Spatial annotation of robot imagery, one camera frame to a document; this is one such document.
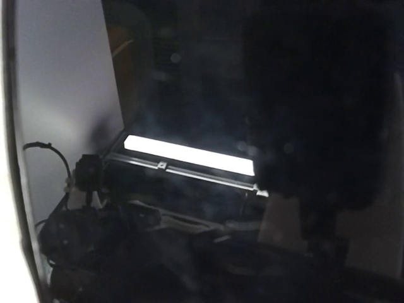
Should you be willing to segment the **black phone with silver edge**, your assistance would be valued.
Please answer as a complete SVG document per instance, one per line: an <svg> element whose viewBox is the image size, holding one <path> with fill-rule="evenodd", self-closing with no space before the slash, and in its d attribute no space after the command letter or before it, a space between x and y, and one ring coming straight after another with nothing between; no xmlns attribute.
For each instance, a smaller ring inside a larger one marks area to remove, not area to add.
<svg viewBox="0 0 404 303"><path fill-rule="evenodd" d="M402 1L2 1L39 302L402 302Z"/></svg>

